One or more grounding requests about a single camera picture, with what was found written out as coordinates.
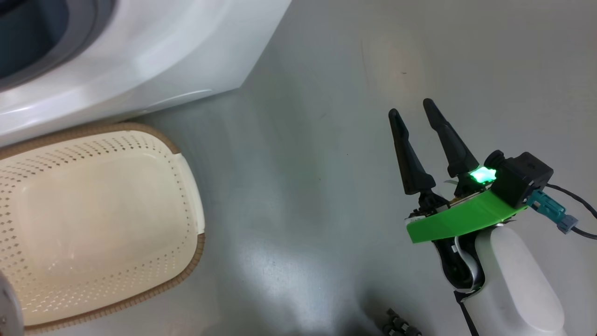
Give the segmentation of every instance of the green 3d-printed part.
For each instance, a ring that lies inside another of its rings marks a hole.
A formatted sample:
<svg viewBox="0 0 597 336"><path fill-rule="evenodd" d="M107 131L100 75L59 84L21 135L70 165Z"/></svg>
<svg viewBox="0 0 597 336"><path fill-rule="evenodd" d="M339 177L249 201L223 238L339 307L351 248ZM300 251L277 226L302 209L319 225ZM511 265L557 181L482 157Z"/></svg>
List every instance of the green 3d-printed part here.
<svg viewBox="0 0 597 336"><path fill-rule="evenodd" d="M526 208L514 209L488 190L446 211L411 222L407 230L413 243L462 236L503 222Z"/></svg>

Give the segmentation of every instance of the washing machine drum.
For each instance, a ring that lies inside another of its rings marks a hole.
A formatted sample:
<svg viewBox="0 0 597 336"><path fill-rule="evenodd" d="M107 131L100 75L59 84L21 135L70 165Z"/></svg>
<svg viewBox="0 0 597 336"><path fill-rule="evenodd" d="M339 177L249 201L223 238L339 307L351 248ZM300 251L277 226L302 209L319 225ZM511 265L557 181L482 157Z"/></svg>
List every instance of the washing machine drum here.
<svg viewBox="0 0 597 336"><path fill-rule="evenodd" d="M113 8L114 0L0 0L0 91L79 55Z"/></svg>

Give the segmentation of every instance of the laundry basket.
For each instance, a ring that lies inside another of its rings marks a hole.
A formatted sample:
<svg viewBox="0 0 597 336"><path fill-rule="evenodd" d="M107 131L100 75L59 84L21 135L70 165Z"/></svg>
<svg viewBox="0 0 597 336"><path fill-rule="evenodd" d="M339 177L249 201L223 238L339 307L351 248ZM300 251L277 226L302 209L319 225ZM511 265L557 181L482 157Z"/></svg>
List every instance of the laundry basket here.
<svg viewBox="0 0 597 336"><path fill-rule="evenodd" d="M178 285L204 245L180 151L134 123L0 150L0 269L28 334L135 305Z"/></svg>

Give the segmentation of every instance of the floor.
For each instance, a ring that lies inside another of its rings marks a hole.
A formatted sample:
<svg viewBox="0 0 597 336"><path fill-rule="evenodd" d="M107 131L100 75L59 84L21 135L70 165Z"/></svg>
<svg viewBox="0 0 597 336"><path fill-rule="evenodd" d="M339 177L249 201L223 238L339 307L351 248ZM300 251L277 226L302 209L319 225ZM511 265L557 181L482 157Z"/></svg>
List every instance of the floor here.
<svg viewBox="0 0 597 336"><path fill-rule="evenodd" d="M530 151L554 183L596 203L595 14L591 1L295 0L239 90L138 119L195 174L207 223L198 268L48 335L377 335L389 307L423 335L467 335L433 246L407 236L417 199L402 190L387 112L402 113L445 196L425 97L479 161ZM559 295L568 334L594 335L597 244L530 211L510 225Z"/></svg>

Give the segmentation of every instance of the black cable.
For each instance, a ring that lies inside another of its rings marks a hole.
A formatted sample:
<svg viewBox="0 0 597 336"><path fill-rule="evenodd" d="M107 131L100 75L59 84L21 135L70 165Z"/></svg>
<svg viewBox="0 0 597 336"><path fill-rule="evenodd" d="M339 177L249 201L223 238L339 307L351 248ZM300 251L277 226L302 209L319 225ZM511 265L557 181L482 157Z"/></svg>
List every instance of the black cable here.
<svg viewBox="0 0 597 336"><path fill-rule="evenodd" d="M557 191L561 191L564 194L572 197L575 201L578 201L582 205L584 205L584 207L587 208L587 210L589 212L591 212L591 215L593 215L593 217L597 218L597 211L595 210L595 208L592 207L591 204L589 204L587 201L583 200L582 197L580 197L580 196L578 196L578 195L572 193L571 191L568 191L568 190L566 190L566 189L564 189L562 187L559 187L559 186L557 186L555 184L549 184L548 183L545 186L549 187L551 189L555 189ZM597 240L597 234L592 234L592 233L585 232L585 231L583 231L583 230L581 230L581 229L579 229L577 227L573 227L572 228L572 232L574 232L576 234L579 234L579 235L581 235L583 237L589 238L589 239L595 239L595 240Z"/></svg>

